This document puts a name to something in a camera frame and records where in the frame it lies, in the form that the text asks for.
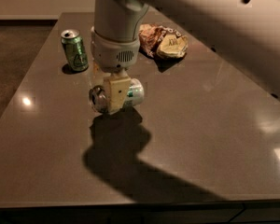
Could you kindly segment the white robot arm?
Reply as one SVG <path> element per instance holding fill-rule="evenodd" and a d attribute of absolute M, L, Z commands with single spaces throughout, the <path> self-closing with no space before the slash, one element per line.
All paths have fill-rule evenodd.
<path fill-rule="evenodd" d="M 95 0 L 91 53 L 106 74 L 90 99 L 100 113 L 123 108 L 138 32 L 154 7 L 280 101 L 280 0 Z"/>

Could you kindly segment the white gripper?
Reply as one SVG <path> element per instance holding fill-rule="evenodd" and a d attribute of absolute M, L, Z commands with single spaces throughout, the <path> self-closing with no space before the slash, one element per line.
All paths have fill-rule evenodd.
<path fill-rule="evenodd" d="M 95 63 L 105 73 L 112 73 L 104 78 L 105 97 L 109 114 L 123 108 L 131 78 L 122 69 L 128 69 L 137 61 L 139 39 L 132 42 L 112 41 L 98 35 L 91 28 L 91 54 Z"/>

